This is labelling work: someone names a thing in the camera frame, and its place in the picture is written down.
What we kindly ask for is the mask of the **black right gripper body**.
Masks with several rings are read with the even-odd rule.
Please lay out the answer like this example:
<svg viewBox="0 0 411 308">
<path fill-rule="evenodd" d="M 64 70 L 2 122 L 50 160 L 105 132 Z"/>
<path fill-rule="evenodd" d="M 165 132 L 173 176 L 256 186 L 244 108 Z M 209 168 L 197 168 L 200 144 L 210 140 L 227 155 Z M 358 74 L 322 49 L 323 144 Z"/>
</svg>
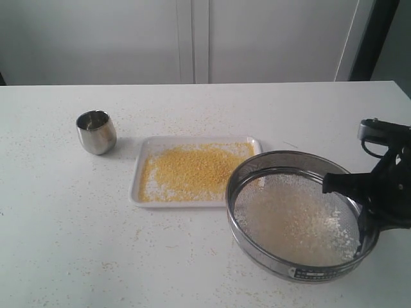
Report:
<svg viewBox="0 0 411 308">
<path fill-rule="evenodd" d="M 380 230 L 410 228 L 410 147 L 373 141 L 387 147 L 385 154 L 365 151 L 379 162 L 371 171 L 372 191 L 369 212 Z"/>
</svg>

